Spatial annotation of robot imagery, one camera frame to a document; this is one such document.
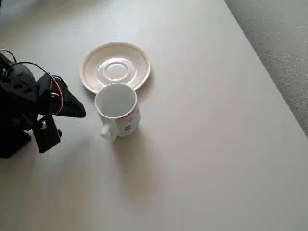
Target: white saucer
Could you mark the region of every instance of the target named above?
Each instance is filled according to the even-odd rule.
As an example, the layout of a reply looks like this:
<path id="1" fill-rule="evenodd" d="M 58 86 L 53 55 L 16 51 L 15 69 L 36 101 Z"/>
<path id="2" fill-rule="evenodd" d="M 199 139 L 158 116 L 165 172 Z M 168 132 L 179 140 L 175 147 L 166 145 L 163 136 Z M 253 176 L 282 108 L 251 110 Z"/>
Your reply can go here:
<path id="1" fill-rule="evenodd" d="M 94 48 L 84 58 L 79 70 L 83 85 L 95 94 L 111 83 L 126 83 L 137 90 L 149 73 L 146 54 L 126 42 L 111 42 Z"/>

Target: mug handle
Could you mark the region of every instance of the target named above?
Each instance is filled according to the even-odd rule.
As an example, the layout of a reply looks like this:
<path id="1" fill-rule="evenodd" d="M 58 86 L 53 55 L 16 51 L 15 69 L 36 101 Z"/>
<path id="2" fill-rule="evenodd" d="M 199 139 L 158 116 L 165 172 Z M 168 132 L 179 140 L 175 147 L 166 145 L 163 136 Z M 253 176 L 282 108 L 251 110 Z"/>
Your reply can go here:
<path id="1" fill-rule="evenodd" d="M 112 142 L 115 141 L 116 131 L 114 126 L 116 126 L 116 124 L 114 123 L 115 121 L 108 121 L 103 125 L 103 128 L 101 130 L 101 137 Z"/>

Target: mug rim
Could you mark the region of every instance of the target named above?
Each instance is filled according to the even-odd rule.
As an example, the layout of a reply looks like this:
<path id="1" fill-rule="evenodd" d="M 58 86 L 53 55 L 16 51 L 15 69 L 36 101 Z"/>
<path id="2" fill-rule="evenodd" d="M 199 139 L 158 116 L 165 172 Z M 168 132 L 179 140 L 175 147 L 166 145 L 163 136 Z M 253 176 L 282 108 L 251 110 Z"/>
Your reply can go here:
<path id="1" fill-rule="evenodd" d="M 104 114 L 98 109 L 98 106 L 97 106 L 97 104 L 96 104 L 97 96 L 98 96 L 105 88 L 107 88 L 108 86 L 111 86 L 111 85 L 125 85 L 125 86 L 129 87 L 129 88 L 134 92 L 134 94 L 135 94 L 135 103 L 134 103 L 134 106 L 129 110 L 129 112 L 127 112 L 127 113 L 124 114 L 124 115 L 118 116 L 118 117 L 109 117 L 109 116 L 104 115 Z M 130 85 L 128 85 L 128 84 L 126 84 L 126 83 L 111 83 L 111 84 L 109 84 L 109 85 L 103 87 L 103 88 L 96 94 L 95 99 L 94 99 L 94 106 L 95 106 L 95 109 L 96 109 L 96 111 L 98 112 L 98 114 L 100 114 L 101 116 L 103 116 L 103 117 L 105 117 L 105 118 L 114 119 L 114 120 L 123 119 L 123 118 L 127 117 L 128 115 L 130 115 L 130 114 L 135 110 L 136 105 L 137 105 L 137 93 L 136 93 L 136 91 L 135 91 Z"/>

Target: table surface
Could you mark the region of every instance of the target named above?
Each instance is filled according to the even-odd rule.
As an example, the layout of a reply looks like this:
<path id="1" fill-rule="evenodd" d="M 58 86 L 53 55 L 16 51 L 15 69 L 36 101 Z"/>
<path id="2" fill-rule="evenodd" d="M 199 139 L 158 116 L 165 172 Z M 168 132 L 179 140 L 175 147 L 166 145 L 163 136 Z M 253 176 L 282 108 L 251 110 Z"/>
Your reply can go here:
<path id="1" fill-rule="evenodd" d="M 57 1 L 0 26 L 2 48 L 61 75 L 87 111 L 55 119 L 47 153 L 0 160 L 0 230 L 307 229 L 308 141 L 223 0 Z M 110 41 L 153 70 L 140 128 L 114 144 L 78 76 Z"/>

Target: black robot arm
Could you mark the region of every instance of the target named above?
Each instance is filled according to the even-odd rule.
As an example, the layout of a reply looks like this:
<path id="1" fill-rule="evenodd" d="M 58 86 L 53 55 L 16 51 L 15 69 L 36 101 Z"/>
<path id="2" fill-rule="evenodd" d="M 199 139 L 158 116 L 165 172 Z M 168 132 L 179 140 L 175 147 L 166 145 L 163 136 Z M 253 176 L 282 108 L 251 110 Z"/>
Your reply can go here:
<path id="1" fill-rule="evenodd" d="M 61 131 L 57 129 L 53 115 L 86 116 L 82 103 L 70 93 L 60 76 L 51 76 L 33 64 L 45 72 L 36 82 L 32 72 L 23 64 L 33 63 L 12 62 L 0 53 L 2 158 L 10 157 L 30 141 L 25 130 L 33 130 L 41 153 L 57 145 L 61 141 Z M 37 120 L 38 114 L 44 117 Z"/>

